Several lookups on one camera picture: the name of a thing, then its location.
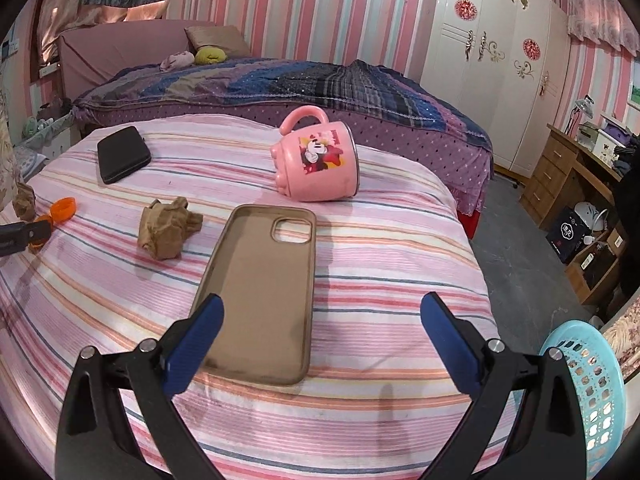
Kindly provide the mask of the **brown paper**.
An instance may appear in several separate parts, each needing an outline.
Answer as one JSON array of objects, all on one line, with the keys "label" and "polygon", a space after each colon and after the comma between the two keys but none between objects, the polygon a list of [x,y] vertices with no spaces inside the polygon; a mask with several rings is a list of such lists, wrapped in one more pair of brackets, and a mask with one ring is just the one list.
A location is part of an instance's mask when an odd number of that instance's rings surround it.
[{"label": "brown paper", "polygon": [[155,260],[178,258],[184,242],[200,232],[204,217],[189,210],[189,203],[178,196],[171,203],[153,200],[140,218],[138,246]]}]

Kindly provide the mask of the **light blue plastic basket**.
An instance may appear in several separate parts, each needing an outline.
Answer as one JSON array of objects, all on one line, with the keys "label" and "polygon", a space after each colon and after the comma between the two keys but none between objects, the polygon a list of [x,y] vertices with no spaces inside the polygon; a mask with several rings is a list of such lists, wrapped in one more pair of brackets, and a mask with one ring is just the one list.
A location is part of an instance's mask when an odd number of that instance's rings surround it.
[{"label": "light blue plastic basket", "polygon": [[605,336],[581,320],[563,323],[541,350],[563,353],[577,394],[586,445],[586,477],[594,478],[623,441],[626,394],[620,364]]}]

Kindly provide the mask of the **white bedside cabinet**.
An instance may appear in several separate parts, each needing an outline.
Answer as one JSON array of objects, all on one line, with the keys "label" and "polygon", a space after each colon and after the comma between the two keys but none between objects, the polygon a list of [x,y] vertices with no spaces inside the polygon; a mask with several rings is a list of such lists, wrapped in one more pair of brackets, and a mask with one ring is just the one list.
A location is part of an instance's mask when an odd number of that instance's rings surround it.
[{"label": "white bedside cabinet", "polygon": [[35,133],[14,148],[22,180],[27,182],[79,140],[80,132],[72,113],[55,120],[40,122]]}]

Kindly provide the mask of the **pink striped bed sheet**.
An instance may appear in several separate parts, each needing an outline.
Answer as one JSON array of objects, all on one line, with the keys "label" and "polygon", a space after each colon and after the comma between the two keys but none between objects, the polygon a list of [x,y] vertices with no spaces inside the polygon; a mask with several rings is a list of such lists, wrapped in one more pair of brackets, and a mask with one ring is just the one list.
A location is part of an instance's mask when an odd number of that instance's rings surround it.
[{"label": "pink striped bed sheet", "polygon": [[[1,263],[1,405],[47,476],[58,420],[85,346],[127,351],[185,318],[232,214],[288,202],[274,182],[276,128],[224,115],[142,122],[148,166],[114,184],[96,130],[32,178],[39,212],[76,214],[39,252]],[[498,328],[480,266],[446,186],[416,162],[360,148],[351,200],[314,204],[314,258],[302,226],[273,239],[244,224],[222,289],[223,341],[306,335],[307,373],[268,386],[199,372],[176,407],[230,479],[413,479],[469,406],[420,321],[436,292],[485,338]]]}]

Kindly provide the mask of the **black wallet case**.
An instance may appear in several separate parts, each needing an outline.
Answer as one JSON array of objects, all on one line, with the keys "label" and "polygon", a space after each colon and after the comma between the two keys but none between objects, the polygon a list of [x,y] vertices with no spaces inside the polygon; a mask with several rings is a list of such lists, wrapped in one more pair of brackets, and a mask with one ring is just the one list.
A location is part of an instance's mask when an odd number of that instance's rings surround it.
[{"label": "black wallet case", "polygon": [[112,184],[146,166],[151,152],[134,126],[106,136],[96,146],[99,172],[104,184]]}]

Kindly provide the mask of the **brown phone case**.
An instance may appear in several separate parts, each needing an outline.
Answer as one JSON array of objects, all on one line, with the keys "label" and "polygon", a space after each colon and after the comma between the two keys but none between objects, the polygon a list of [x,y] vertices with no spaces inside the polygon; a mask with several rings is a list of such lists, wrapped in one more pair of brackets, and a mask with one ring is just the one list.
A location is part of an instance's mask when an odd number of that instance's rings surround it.
[{"label": "brown phone case", "polygon": [[206,353],[210,372],[289,386],[309,368],[316,215],[304,208],[242,205],[232,211],[192,307],[210,294],[224,322]]}]

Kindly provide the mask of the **pink plush toy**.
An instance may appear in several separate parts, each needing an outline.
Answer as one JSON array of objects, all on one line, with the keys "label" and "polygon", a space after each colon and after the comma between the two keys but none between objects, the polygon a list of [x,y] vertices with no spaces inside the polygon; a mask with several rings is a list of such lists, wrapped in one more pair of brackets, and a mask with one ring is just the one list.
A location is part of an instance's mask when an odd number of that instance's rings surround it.
[{"label": "pink plush toy", "polygon": [[183,51],[168,55],[167,58],[160,63],[162,72],[170,72],[171,70],[183,70],[192,66],[195,62],[194,54],[190,51]]}]

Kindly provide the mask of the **yellow green plush toy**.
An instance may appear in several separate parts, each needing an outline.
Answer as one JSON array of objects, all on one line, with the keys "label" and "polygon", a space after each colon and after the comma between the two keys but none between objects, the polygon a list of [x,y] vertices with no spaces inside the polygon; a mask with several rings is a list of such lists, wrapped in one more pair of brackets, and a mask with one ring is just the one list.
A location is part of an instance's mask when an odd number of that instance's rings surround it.
[{"label": "yellow green plush toy", "polygon": [[220,47],[204,46],[194,55],[195,65],[212,65],[223,63],[228,58],[227,53]]}]

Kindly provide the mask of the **wooden desk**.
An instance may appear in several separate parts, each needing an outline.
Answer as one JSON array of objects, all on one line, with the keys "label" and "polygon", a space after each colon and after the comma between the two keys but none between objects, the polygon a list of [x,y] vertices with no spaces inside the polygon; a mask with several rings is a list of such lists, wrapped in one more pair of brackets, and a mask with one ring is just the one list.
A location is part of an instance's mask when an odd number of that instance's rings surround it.
[{"label": "wooden desk", "polygon": [[565,275],[583,306],[605,300],[620,282],[620,256],[626,250],[628,236],[614,207],[613,186],[618,182],[620,176],[597,156],[550,127],[546,146],[520,199],[538,228],[546,232],[564,209],[580,202],[592,203],[606,212],[606,227],[596,233],[596,242],[606,245],[613,260],[600,280],[589,284],[585,279],[587,268],[582,263],[594,252],[593,245],[582,246],[565,267]]}]

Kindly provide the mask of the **brown pillow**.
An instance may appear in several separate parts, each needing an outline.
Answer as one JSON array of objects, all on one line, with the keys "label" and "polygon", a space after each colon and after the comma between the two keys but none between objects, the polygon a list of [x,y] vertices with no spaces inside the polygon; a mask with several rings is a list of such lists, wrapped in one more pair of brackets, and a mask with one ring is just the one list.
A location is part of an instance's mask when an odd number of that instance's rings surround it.
[{"label": "brown pillow", "polygon": [[232,25],[190,26],[186,36],[195,51],[202,47],[215,47],[224,51],[228,58],[248,58],[252,55],[243,35]]}]

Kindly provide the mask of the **pink cartoon mug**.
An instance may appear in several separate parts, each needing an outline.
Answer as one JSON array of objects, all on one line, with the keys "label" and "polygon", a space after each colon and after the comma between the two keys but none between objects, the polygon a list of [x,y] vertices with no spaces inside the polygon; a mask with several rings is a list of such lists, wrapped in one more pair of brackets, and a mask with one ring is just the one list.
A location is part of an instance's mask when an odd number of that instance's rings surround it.
[{"label": "pink cartoon mug", "polygon": [[279,132],[270,154],[280,194],[303,203],[357,194],[359,159],[348,125],[332,122],[318,106],[304,105],[284,118]]}]

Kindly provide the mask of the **desk lamp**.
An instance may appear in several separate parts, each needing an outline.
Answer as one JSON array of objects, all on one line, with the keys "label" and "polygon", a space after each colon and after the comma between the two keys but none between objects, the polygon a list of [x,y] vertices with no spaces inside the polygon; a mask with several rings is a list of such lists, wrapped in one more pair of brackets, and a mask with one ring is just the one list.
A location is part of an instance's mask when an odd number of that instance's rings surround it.
[{"label": "desk lamp", "polygon": [[593,98],[589,94],[586,94],[583,98],[577,99],[574,102],[572,110],[570,111],[570,119],[568,120],[565,128],[565,134],[567,136],[572,136],[574,134],[574,130],[577,128],[578,122],[582,118],[593,118],[593,105]]}]

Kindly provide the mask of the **blue plaid blanket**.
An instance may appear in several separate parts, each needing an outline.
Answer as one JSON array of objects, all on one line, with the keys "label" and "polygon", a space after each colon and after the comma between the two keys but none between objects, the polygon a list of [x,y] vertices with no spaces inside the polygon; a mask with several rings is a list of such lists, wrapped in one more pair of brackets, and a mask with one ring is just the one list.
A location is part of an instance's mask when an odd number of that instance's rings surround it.
[{"label": "blue plaid blanket", "polygon": [[340,65],[232,58],[180,70],[161,70],[153,64],[129,67],[78,96],[73,114],[80,122],[105,126],[125,110],[141,113],[169,105],[216,110],[260,103],[355,112],[403,127],[447,133],[492,151],[488,133],[453,105],[396,70],[361,60]]}]

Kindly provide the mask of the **white wardrobe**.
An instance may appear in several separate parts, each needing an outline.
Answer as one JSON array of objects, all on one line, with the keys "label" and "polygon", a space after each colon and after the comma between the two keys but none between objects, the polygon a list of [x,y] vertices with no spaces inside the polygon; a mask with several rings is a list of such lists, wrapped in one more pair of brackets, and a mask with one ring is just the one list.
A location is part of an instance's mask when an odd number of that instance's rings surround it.
[{"label": "white wardrobe", "polygon": [[528,178],[569,54],[567,16],[552,0],[437,0],[420,84],[486,131],[498,167]]}]

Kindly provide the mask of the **pink window valance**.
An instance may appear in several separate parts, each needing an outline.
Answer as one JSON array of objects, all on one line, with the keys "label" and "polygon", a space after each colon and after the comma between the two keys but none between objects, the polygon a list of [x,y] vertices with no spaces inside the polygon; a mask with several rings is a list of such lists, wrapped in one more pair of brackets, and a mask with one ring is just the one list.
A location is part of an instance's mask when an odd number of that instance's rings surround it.
[{"label": "pink window valance", "polygon": [[618,0],[567,0],[567,31],[580,41],[639,54],[639,33]]}]

